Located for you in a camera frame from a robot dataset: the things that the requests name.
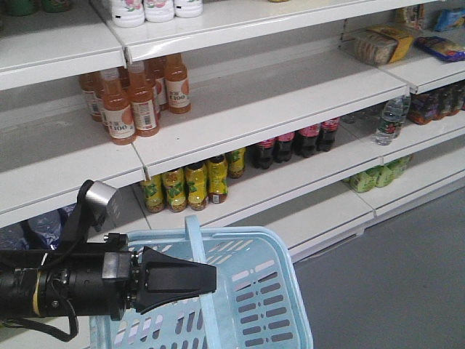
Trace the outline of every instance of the dark soda bottle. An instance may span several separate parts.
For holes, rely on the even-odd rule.
[[[294,152],[296,155],[309,158],[315,154],[319,133],[320,124],[307,126],[297,131],[294,139]]]
[[[257,169],[268,169],[273,163],[273,148],[276,138],[263,140],[254,145],[252,162]]]
[[[278,136],[275,142],[275,149],[273,156],[278,163],[289,161],[292,157],[292,140],[294,139],[295,132],[285,133]]]
[[[317,139],[318,151],[330,151],[336,140],[336,132],[339,126],[339,117],[323,121],[320,125],[320,134]]]

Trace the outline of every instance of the bottle cap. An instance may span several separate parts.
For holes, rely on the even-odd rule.
[[[142,60],[138,62],[133,62],[128,65],[128,71],[130,71],[131,73],[141,73],[144,71],[144,69],[144,62]]]
[[[103,71],[100,71],[100,76],[103,80],[110,81],[119,79],[119,73],[117,68],[109,68]]]

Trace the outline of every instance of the gray floor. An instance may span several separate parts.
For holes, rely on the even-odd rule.
[[[295,268],[315,349],[465,348],[465,189]]]

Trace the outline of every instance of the light blue basket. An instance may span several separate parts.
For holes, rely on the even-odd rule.
[[[91,317],[92,349],[312,349],[291,258],[260,227],[200,228],[129,234],[129,248],[149,246],[172,257],[217,267],[213,294],[163,305],[121,321]]]

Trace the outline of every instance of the store shelf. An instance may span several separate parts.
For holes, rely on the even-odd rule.
[[[465,136],[425,149],[413,156],[404,174],[385,188],[359,194],[376,216],[418,200],[465,178]]]
[[[373,218],[372,208],[337,182],[233,225],[265,226],[284,240],[294,259],[299,259],[303,249],[306,257],[352,235],[352,229]]]
[[[76,202],[85,180],[117,188],[143,178],[132,145],[114,145],[85,110],[3,131],[0,226]]]
[[[338,131],[334,148],[305,159],[293,156],[288,163],[273,164],[268,170],[247,166],[237,180],[228,180],[229,194],[223,204],[209,204],[203,211],[187,208],[181,213],[145,211],[152,229],[181,228],[184,216],[196,214],[204,226],[225,226],[285,201],[330,185],[379,164],[362,142],[343,129]],[[140,188],[137,197],[142,200]]]
[[[199,17],[145,22],[136,28],[117,27],[99,1],[92,3],[125,47],[128,60],[136,61],[431,1],[312,0],[282,4],[265,0],[206,1]]]
[[[121,45],[86,1],[2,20],[0,89],[124,65]]]
[[[364,142],[371,152],[382,157],[384,163],[465,135],[465,111],[439,121],[431,121],[426,125],[417,125],[407,120],[400,136],[385,146],[374,142],[373,135],[378,123],[378,118],[371,118],[366,121],[356,121],[354,124],[341,123],[341,125]]]
[[[194,87],[191,112],[166,112],[160,132],[139,137],[134,146],[155,175],[380,103],[406,89],[336,50]]]
[[[441,33],[424,31],[423,36],[440,36],[465,46],[465,28]],[[379,68],[405,81],[415,94],[465,79],[465,61],[443,62],[416,47],[403,60]]]

